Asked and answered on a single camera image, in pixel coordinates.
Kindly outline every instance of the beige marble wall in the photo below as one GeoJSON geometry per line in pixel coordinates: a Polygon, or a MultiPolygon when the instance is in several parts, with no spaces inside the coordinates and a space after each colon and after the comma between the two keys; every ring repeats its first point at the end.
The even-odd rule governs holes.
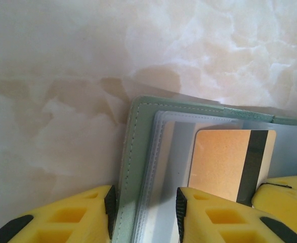
{"type": "Polygon", "coordinates": [[[0,226],[116,183],[130,100],[297,116],[297,0],[0,1],[0,226]]]}

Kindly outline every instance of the card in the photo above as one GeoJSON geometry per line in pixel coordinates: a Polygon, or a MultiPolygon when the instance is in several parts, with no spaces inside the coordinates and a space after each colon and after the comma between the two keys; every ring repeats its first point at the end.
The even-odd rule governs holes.
{"type": "Polygon", "coordinates": [[[276,133],[201,130],[195,138],[189,187],[251,206],[267,179],[276,133]]]}

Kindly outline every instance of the marble surface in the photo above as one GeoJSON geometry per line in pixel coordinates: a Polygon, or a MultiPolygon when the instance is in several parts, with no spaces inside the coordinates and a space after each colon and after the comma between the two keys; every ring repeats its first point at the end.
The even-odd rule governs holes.
{"type": "Polygon", "coordinates": [[[297,117],[297,0],[0,0],[0,226],[117,183],[138,94],[297,117]]]}

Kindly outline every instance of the card holder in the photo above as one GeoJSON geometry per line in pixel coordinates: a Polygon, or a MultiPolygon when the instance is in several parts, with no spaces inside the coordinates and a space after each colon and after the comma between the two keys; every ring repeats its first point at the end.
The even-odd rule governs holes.
{"type": "Polygon", "coordinates": [[[175,111],[220,118],[233,118],[273,124],[297,125],[297,119],[276,117],[246,110],[212,106],[166,98],[141,96],[131,107],[119,184],[119,210],[112,242],[134,242],[134,229],[138,203],[142,197],[143,178],[152,145],[154,118],[158,111],[175,111]]]}

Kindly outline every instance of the stitching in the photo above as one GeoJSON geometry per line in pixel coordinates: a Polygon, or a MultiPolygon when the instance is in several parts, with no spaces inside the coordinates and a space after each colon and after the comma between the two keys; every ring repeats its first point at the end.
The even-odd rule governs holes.
{"type": "MultiPolygon", "coordinates": [[[[125,195],[127,193],[128,177],[129,177],[129,171],[130,171],[130,163],[131,163],[131,160],[132,160],[132,151],[133,151],[133,145],[134,145],[134,140],[135,140],[135,131],[136,131],[136,126],[137,126],[137,122],[138,122],[139,108],[140,108],[141,105],[158,105],[158,106],[166,106],[166,107],[174,107],[174,108],[182,108],[182,109],[192,109],[192,110],[204,110],[204,111],[212,111],[212,112],[222,112],[222,111],[219,111],[219,110],[207,110],[207,109],[202,109],[202,108],[174,106],[174,105],[166,105],[166,104],[159,104],[159,103],[140,103],[138,105],[138,107],[137,107],[137,113],[136,113],[135,125],[134,125],[134,131],[133,131],[133,137],[132,137],[132,142],[131,142],[130,151],[129,151],[128,170],[127,170],[126,182],[125,182],[125,187],[124,187],[124,193],[125,193],[125,195]]],[[[118,242],[118,239],[119,239],[119,236],[120,236],[120,228],[121,228],[123,210],[124,210],[124,205],[121,208],[120,222],[119,222],[119,226],[118,226],[118,234],[117,234],[117,238],[116,238],[116,243],[118,242]]]]}
{"type": "MultiPolygon", "coordinates": [[[[165,121],[163,121],[163,122],[161,122],[161,120],[158,121],[157,126],[159,126],[160,124],[161,124],[161,129],[163,130],[164,125],[165,125],[165,121]]],[[[159,136],[157,138],[158,138],[158,140],[157,140],[157,147],[159,147],[160,146],[161,139],[162,139],[162,132],[159,132],[159,136]]],[[[149,189],[147,191],[147,195],[149,195],[151,193],[150,188],[151,188],[151,184],[152,184],[152,181],[153,181],[152,174],[156,170],[157,154],[156,154],[155,151],[154,151],[153,157],[154,157],[154,163],[153,163],[153,167],[151,168],[151,173],[150,173],[150,177],[149,177],[149,185],[148,185],[148,188],[149,189]]],[[[147,204],[147,201],[148,201],[148,197],[145,198],[145,201],[144,201],[145,205],[147,204]]],[[[141,222],[145,222],[145,219],[146,219],[146,215],[145,214],[143,214],[143,215],[140,216],[140,220],[139,220],[139,225],[140,226],[141,226],[141,222]]],[[[143,227],[140,227],[139,242],[141,242],[140,240],[142,238],[142,232],[143,232],[143,227]]]]}
{"type": "MultiPolygon", "coordinates": [[[[191,118],[199,118],[199,115],[184,115],[184,114],[167,114],[168,116],[182,116],[182,117],[191,117],[191,118]]],[[[217,117],[206,117],[205,119],[210,119],[210,120],[227,120],[230,121],[231,119],[235,118],[217,118],[217,117]]]]}

